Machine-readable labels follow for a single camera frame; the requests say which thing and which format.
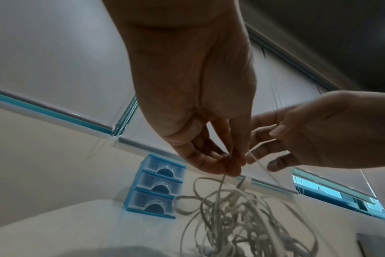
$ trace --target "human hand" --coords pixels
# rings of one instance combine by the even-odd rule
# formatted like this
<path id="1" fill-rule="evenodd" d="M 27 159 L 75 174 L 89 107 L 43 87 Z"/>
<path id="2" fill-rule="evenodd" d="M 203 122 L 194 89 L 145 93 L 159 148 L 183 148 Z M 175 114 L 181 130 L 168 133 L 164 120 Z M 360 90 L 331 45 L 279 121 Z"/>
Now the human hand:
<path id="1" fill-rule="evenodd" d="M 104 2 L 125 41 L 139 106 L 152 128 L 196 168 L 238 176 L 256 77 L 237 2 Z M 208 122 L 231 157 L 209 138 Z"/>
<path id="2" fill-rule="evenodd" d="M 253 116 L 252 130 L 250 148 L 263 143 L 252 151 L 256 158 L 290 151 L 271 161 L 269 171 L 298 165 L 385 166 L 384 93 L 326 93 L 311 102 Z M 248 156 L 247 162 L 255 161 Z"/>

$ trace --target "person's left hand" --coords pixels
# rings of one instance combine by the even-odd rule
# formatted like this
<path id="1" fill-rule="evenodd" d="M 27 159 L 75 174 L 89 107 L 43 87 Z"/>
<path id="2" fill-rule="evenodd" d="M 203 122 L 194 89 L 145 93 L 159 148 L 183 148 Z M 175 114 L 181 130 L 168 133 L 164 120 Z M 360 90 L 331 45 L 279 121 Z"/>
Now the person's left hand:
<path id="1" fill-rule="evenodd" d="M 196 168 L 238 176 L 246 164 L 256 91 L 249 38 L 235 1 L 203 3 L 209 15 L 199 21 L 181 15 L 162 24 L 135 16 L 121 29 L 118 18 L 113 19 L 128 49 L 140 108 L 152 128 Z M 208 122 L 232 151 L 231 158 L 209 138 Z"/>

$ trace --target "pinky finger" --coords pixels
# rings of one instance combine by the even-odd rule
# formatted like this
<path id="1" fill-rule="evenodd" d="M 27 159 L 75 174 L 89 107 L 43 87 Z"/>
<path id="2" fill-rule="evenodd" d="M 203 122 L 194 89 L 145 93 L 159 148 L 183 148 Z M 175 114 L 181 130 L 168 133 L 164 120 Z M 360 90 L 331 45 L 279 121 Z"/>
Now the pinky finger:
<path id="1" fill-rule="evenodd" d="M 267 165 L 267 170 L 270 172 L 280 171 L 287 167 L 301 165 L 299 160 L 291 153 L 287 155 L 280 156 Z"/>

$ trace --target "person's right hand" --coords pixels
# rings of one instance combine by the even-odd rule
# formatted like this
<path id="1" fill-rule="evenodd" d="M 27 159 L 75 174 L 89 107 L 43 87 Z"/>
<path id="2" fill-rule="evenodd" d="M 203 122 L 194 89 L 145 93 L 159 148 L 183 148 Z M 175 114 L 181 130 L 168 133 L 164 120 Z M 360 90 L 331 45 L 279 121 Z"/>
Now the person's right hand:
<path id="1" fill-rule="evenodd" d="M 258 159 L 290 151 L 271 161 L 269 171 L 298 165 L 385 166 L 385 94 L 335 91 L 253 116 L 250 148 L 259 143 L 263 144 L 252 151 Z M 255 160 L 249 155 L 247 162 Z"/>

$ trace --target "fingernail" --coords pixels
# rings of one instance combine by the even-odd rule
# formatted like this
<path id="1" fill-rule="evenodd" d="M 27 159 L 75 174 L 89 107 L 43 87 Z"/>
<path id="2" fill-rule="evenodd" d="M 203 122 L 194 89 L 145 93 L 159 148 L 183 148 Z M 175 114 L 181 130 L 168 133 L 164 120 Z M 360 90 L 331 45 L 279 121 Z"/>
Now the fingernail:
<path id="1" fill-rule="evenodd" d="M 270 135 L 272 137 L 275 137 L 275 136 L 279 136 L 279 135 L 283 135 L 284 132 L 287 131 L 287 126 L 284 125 L 284 124 L 280 124 L 278 125 L 275 129 L 273 129 L 272 131 L 270 131 Z"/>
<path id="2" fill-rule="evenodd" d="M 278 170 L 278 162 L 276 160 L 272 160 L 266 168 L 268 171 L 275 172 Z"/>

